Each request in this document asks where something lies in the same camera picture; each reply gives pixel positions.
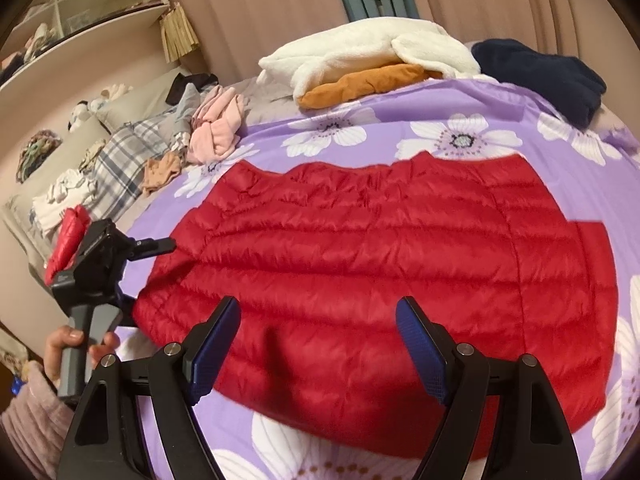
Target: blue object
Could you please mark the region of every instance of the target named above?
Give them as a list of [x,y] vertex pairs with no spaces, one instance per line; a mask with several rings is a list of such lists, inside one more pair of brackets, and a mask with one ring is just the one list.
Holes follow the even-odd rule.
[[471,53],[483,74],[533,90],[583,130],[602,104],[607,85],[577,57],[540,54],[516,40],[486,40]]
[[398,301],[396,325],[404,345],[418,371],[422,386],[430,396],[443,404],[449,396],[446,383],[446,361],[430,337],[425,327],[426,323],[423,321],[431,325],[417,303],[414,306],[405,298]]
[[14,397],[18,396],[18,394],[20,393],[20,390],[24,385],[25,383],[22,382],[22,379],[20,377],[18,377],[17,375],[14,376],[14,380],[11,383],[11,393],[14,394]]
[[194,358],[189,389],[192,406],[211,392],[211,387],[240,327],[240,319],[240,306],[233,299],[220,314],[220,318]]

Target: folded pink garment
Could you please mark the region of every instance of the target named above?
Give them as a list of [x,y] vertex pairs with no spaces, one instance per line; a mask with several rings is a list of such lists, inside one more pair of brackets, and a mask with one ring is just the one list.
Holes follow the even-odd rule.
[[236,148],[242,124],[244,97],[231,87],[216,86],[204,98],[191,121],[193,133],[187,152],[192,164],[210,164],[227,158]]

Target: purple bed sheet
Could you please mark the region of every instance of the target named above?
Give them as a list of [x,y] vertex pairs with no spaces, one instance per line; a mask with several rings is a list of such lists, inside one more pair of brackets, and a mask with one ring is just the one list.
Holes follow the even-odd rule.
[[[283,173],[309,161],[348,168],[391,164],[423,150],[460,159],[519,153],[567,219],[604,223],[614,253],[620,304],[606,405],[574,434],[583,478],[598,480],[639,419],[640,156],[635,146],[628,130],[575,130],[548,102],[523,88],[475,80],[427,81],[328,112],[245,129],[227,160],[194,168],[163,189],[129,235],[168,236],[220,177],[243,159]],[[123,290],[136,296],[152,265],[150,260],[129,264]],[[170,480],[148,399],[142,400],[141,409],[156,475]],[[409,480],[418,465],[415,460],[383,457],[293,430],[217,392],[203,398],[195,413],[227,480]],[[475,463],[467,478],[480,474],[481,464]]]

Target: blue gripper pad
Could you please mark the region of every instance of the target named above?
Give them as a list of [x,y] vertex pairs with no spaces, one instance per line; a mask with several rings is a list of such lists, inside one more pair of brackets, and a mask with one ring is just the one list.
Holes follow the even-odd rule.
[[212,330],[193,360],[193,375],[188,391],[191,406],[195,406],[203,396],[211,392],[226,354],[240,328],[240,319],[240,306],[233,298],[220,313],[218,320],[214,322]]
[[415,301],[402,298],[396,306],[396,325],[409,351],[422,386],[443,404],[449,395],[446,385],[446,362],[427,331],[431,323]]

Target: metal screw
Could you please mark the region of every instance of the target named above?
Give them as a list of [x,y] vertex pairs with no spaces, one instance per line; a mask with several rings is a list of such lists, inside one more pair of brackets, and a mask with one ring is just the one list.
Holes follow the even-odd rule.
[[100,364],[105,368],[109,368],[115,362],[116,356],[113,354],[105,355],[102,359],[100,359]]
[[538,364],[538,360],[531,354],[524,354],[522,356],[522,362],[527,366],[531,366],[532,368]]
[[182,350],[180,343],[169,343],[164,347],[164,354],[172,356],[180,353],[180,350]]
[[471,355],[475,351],[469,343],[460,343],[456,346],[456,350],[462,355]]

